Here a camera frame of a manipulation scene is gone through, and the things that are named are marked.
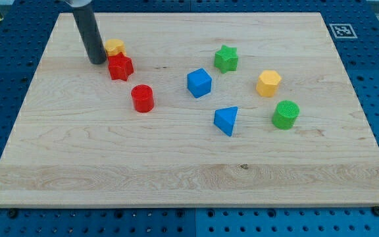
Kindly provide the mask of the silver robot tool mount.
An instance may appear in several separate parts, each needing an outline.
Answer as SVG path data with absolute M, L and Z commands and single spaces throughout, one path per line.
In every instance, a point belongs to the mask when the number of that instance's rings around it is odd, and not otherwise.
M 89 5 L 92 0 L 63 0 L 71 7 L 85 7 Z

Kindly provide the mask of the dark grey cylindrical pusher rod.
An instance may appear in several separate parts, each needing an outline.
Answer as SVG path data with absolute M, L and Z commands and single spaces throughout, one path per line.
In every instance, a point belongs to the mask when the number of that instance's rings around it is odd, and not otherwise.
M 85 7 L 73 7 L 72 13 L 89 61 L 95 65 L 104 63 L 107 56 L 91 3 Z

